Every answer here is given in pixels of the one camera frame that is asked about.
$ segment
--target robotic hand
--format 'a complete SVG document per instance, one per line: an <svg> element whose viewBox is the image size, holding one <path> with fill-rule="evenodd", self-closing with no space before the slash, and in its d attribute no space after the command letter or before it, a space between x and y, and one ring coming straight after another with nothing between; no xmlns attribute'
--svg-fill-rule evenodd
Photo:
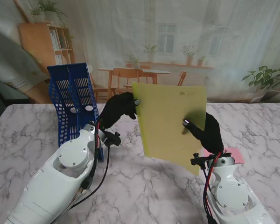
<svg viewBox="0 0 280 224"><path fill-rule="evenodd" d="M138 100L131 93L123 93L109 99L96 124L89 123L80 130L78 138L62 144L59 149L32 176L16 207L5 224L56 223L62 214L90 197L77 202L92 184L97 163L98 146L119 145L119 134L105 131L123 115L135 117Z"/></svg>
<svg viewBox="0 0 280 224"><path fill-rule="evenodd" d="M206 113L204 131L189 120L184 120L182 124L200 140L207 151L213 153L209 157L194 154L194 159L191 159L191 164L199 165L203 171L206 169L205 162L209 168L207 176L204 171L206 183L203 191L203 205L208 223L217 223L212 216L209 202L220 224L275 224L247 182L234 177L237 166L230 153L223 153L224 146L217 120ZM216 179L209 186L212 172Z"/></svg>

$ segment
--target pink paper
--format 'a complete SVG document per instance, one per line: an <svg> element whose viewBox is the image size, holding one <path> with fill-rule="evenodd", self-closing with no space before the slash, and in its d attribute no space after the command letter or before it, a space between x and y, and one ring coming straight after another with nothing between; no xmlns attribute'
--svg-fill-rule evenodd
<svg viewBox="0 0 280 224"><path fill-rule="evenodd" d="M244 159L237 148L224 148L224 151L231 153L231 156L234 158L235 163L244 163ZM203 148L203 155L205 157L209 156L210 154L211 153L209 153L208 151L206 151L205 148Z"/></svg>

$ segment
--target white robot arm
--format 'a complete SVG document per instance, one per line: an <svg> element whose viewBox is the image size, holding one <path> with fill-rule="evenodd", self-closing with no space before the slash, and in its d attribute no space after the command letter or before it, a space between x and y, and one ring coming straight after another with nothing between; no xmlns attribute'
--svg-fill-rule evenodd
<svg viewBox="0 0 280 224"><path fill-rule="evenodd" d="M208 167L212 161L207 160ZM230 154L223 154L214 164L216 179L207 198L220 224L276 224L247 182L234 177L236 169Z"/></svg>
<svg viewBox="0 0 280 224"><path fill-rule="evenodd" d="M94 164L95 126L65 142L32 176L5 224L50 224L82 195L81 183ZM106 140L99 130L100 144Z"/></svg>

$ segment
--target green plant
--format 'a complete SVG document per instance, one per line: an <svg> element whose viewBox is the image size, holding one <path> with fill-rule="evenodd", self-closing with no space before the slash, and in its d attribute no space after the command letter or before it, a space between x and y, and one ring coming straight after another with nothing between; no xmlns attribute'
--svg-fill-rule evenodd
<svg viewBox="0 0 280 224"><path fill-rule="evenodd" d="M280 74L273 76L273 73L280 71L280 68L277 70L268 69L267 66L261 66L258 68L259 73L256 71L249 71L249 75L242 78L242 81L245 79L252 77L253 80L249 82L249 86L254 86L256 89L253 91L257 92L258 90L262 90L264 88L269 89L270 87L274 88L280 84Z"/></svg>
<svg viewBox="0 0 280 224"><path fill-rule="evenodd" d="M194 46L191 46L191 45L189 45L189 46L184 45L182 47L181 51L187 57L193 57L198 52L198 50Z"/></svg>
<svg viewBox="0 0 280 224"><path fill-rule="evenodd" d="M39 0L38 1L39 9L43 12L56 12L58 18L61 20L61 16L65 15L60 9L56 8L56 2L50 0Z"/></svg>
<svg viewBox="0 0 280 224"><path fill-rule="evenodd" d="M139 63L139 58L135 57L134 55L129 55L129 60L133 63Z"/></svg>
<svg viewBox="0 0 280 224"><path fill-rule="evenodd" d="M152 47L150 45L148 45L148 46L143 45L143 46L146 48L145 50L143 50L144 53L155 54L156 52L158 52L156 50L157 45L154 45Z"/></svg>
<svg viewBox="0 0 280 224"><path fill-rule="evenodd" d="M40 15L41 14L41 9L38 7L38 8L33 8L31 11L30 11L30 15Z"/></svg>

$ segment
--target circular joint cover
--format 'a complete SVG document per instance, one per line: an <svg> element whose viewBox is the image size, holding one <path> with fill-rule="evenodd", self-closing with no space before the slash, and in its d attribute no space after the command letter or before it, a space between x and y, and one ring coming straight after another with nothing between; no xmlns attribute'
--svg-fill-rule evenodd
<svg viewBox="0 0 280 224"><path fill-rule="evenodd" d="M230 211L243 210L248 204L245 186L236 180L220 182L216 188L217 202Z"/></svg>
<svg viewBox="0 0 280 224"><path fill-rule="evenodd" d="M89 149L85 142L74 139L65 142L59 148L59 161L67 168L78 168L89 158Z"/></svg>

